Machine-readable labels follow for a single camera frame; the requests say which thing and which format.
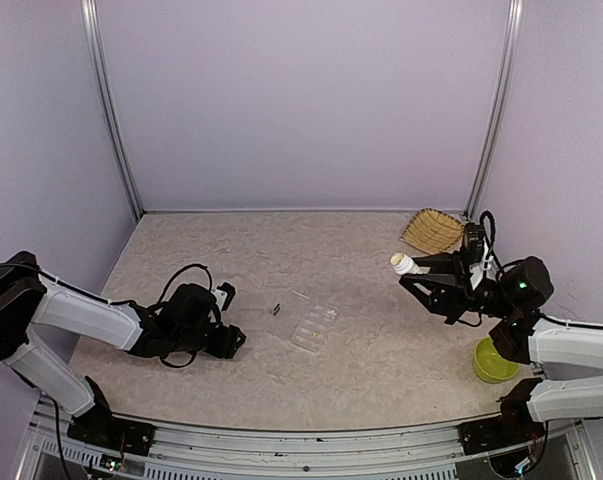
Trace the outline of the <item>white pill bottle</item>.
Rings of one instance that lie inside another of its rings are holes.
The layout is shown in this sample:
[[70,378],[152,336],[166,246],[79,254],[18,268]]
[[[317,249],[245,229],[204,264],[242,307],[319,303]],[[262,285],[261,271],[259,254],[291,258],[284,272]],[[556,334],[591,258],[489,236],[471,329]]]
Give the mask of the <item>white pill bottle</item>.
[[397,252],[391,256],[390,265],[394,272],[400,276],[406,274],[421,275],[426,273],[412,257],[401,252]]

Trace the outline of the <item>clear plastic pill organizer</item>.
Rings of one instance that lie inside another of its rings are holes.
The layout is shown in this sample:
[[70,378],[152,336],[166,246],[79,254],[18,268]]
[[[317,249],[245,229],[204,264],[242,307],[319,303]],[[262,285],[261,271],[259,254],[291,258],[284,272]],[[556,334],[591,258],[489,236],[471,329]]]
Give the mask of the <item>clear plastic pill organizer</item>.
[[[333,304],[314,300],[296,291],[286,291],[268,315],[267,332],[305,351],[318,353],[338,319],[327,318],[328,309],[337,310],[339,317],[339,308]],[[316,325],[322,336],[311,338],[305,331],[308,325]]]

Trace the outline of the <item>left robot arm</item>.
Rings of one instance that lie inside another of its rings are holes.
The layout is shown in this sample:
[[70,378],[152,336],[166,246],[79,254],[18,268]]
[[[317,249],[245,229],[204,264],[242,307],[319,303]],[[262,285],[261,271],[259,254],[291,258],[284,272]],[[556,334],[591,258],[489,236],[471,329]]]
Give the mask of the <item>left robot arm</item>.
[[222,314],[236,294],[229,283],[184,283],[162,291],[150,306],[113,301],[75,287],[44,271],[34,254],[22,251],[0,263],[0,362],[47,394],[102,445],[114,443],[121,424],[100,387],[79,377],[34,331],[49,326],[88,337],[163,365],[175,353],[204,352],[231,359],[245,334]]

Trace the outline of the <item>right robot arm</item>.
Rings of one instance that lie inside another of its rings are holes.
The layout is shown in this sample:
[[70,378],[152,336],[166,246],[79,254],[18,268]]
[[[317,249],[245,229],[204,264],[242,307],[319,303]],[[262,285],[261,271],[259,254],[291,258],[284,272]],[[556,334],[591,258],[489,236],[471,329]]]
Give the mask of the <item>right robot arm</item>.
[[598,370],[598,375],[581,379],[521,381],[502,399],[501,414],[492,423],[499,442],[516,442],[531,424],[603,417],[603,324],[560,320],[542,312],[553,286],[539,258],[518,260],[507,271],[492,254],[465,250],[418,258],[395,253],[390,263],[400,285],[447,324],[459,322],[467,312],[497,319],[489,336],[502,358],[522,365]]

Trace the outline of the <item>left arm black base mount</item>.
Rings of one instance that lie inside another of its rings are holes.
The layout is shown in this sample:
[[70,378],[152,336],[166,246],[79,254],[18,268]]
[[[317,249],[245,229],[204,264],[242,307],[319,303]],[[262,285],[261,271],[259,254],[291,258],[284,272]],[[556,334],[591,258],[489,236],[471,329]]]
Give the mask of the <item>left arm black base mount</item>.
[[67,436],[122,454],[146,457],[155,431],[152,424],[117,417],[107,406],[95,404],[86,413],[72,418]]

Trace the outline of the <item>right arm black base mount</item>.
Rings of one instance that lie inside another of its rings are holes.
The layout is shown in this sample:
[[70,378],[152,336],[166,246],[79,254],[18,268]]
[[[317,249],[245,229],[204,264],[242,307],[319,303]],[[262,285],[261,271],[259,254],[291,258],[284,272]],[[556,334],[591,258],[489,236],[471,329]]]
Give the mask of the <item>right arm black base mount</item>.
[[523,401],[504,401],[498,415],[461,423],[458,431],[464,454],[473,455],[541,438],[546,427],[531,418]]

